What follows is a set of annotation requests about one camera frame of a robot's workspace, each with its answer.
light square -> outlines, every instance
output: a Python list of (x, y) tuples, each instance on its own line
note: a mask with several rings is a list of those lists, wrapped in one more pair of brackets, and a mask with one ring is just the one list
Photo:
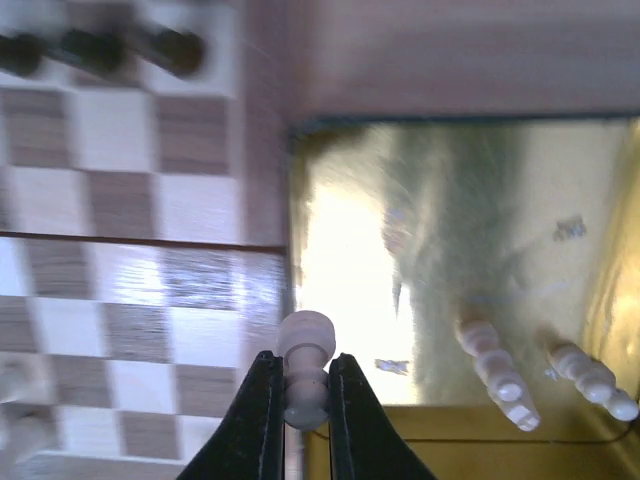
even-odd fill
[(64, 450), (97, 457), (120, 456), (121, 435), (115, 410), (59, 406), (56, 417)]
[(155, 194), (164, 240), (240, 242), (239, 188), (229, 177), (161, 175)]
[(71, 103), (78, 165), (86, 170), (150, 172), (154, 149), (149, 99), (139, 91), (81, 91)]
[(31, 275), (26, 265), (22, 242), (0, 238), (0, 295), (25, 297), (31, 293)]
[(80, 172), (10, 167), (8, 189), (18, 230), (88, 235), (86, 191)]
[(178, 417), (178, 445), (181, 459), (189, 462), (218, 429), (221, 418)]
[(103, 319), (95, 302), (34, 298), (32, 305), (44, 352), (88, 357), (106, 354)]
[(240, 319), (236, 312), (172, 307), (168, 315), (175, 363), (238, 366)]
[(119, 410), (175, 413), (173, 367), (158, 363), (110, 361), (114, 403)]
[(164, 285), (157, 248), (89, 244), (97, 299), (105, 303), (163, 305)]
[(45, 58), (32, 78), (0, 72), (0, 87), (24, 90), (68, 90), (71, 69), (60, 62)]

reflective surface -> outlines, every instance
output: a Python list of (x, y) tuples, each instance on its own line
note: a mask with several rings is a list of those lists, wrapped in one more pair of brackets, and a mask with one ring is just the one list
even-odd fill
[[(555, 378), (545, 352), (574, 341), (638, 394), (639, 142), (625, 120), (301, 137), (296, 308), (332, 318), (336, 354), (356, 356), (383, 404), (430, 407), (404, 438), (613, 440), (627, 425)], [(469, 318), (491, 321), (512, 353), (542, 416), (535, 432), (487, 397), (454, 336)]]
[[(423, 409), (398, 407), (387, 413), (400, 432), (410, 423), (426, 426)], [(415, 437), (407, 443), (438, 480), (631, 480), (640, 478), (639, 426), (636, 422), (627, 435), (608, 443), (432, 442)], [(329, 442), (313, 432), (306, 447), (306, 478), (331, 478)]]

chess piece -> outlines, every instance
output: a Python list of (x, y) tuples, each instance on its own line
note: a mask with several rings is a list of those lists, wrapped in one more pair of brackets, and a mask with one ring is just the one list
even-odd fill
[(513, 358), (500, 347), (495, 328), (485, 321), (464, 323), (456, 330), (456, 338), (462, 349), (474, 357), (474, 370), (502, 413), (522, 431), (537, 428), (540, 415)]
[(284, 359), (286, 375), (285, 421), (298, 430), (313, 430), (327, 414), (327, 373), (324, 366), (336, 350), (331, 320), (302, 310), (280, 324), (276, 353)]
[(456, 333), (463, 350), (475, 357), (474, 369), (490, 395), (507, 402), (520, 398), (526, 390), (525, 383), (515, 370), (509, 352), (500, 347), (493, 326), (474, 321), (462, 325)]
[(195, 74), (205, 60), (204, 42), (189, 31), (139, 28), (132, 35), (131, 44), (139, 55), (176, 77)]
[(126, 49), (116, 33), (90, 33), (72, 28), (51, 48), (50, 55), (98, 77), (108, 77), (124, 64)]
[(615, 392), (616, 377), (601, 362), (592, 360), (580, 347), (563, 345), (548, 355), (549, 363), (562, 377), (574, 382), (589, 402), (604, 405)]
[(22, 365), (5, 365), (0, 371), (0, 403), (15, 402), (24, 398), (28, 384), (27, 373)]
[(540, 414), (538, 414), (527, 390), (524, 390), (520, 397), (514, 401), (501, 400), (495, 395), (491, 395), (491, 393), (489, 396), (498, 405), (505, 417), (523, 432), (531, 432), (540, 425)]
[(19, 77), (29, 77), (40, 67), (42, 57), (42, 42), (35, 36), (28, 33), (0, 36), (0, 69)]
[(638, 402), (624, 390), (616, 389), (604, 407), (617, 420), (630, 422), (638, 416)]

small debris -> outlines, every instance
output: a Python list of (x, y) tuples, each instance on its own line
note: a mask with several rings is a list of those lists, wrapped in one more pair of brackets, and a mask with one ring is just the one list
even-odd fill
[(582, 215), (574, 215), (556, 222), (556, 231), (553, 232), (553, 239), (556, 242), (564, 242), (573, 238), (581, 238), (587, 234), (587, 227), (582, 220)]
[(376, 359), (376, 368), (384, 370), (385, 372), (396, 373), (398, 375), (409, 374), (409, 361), (408, 360), (378, 360)]

checkered pattern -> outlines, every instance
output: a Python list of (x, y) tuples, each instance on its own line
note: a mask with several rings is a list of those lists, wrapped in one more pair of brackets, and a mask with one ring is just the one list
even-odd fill
[(273, 348), (282, 258), (0, 238), (0, 363), (68, 454), (186, 462)]
[(37, 80), (0, 74), (0, 229), (252, 243), (233, 121), (241, 118), (237, 10), (182, 0), (67, 6), (80, 28), (133, 19), (193, 30), (207, 61), (187, 80), (133, 54), (109, 82), (54, 61)]

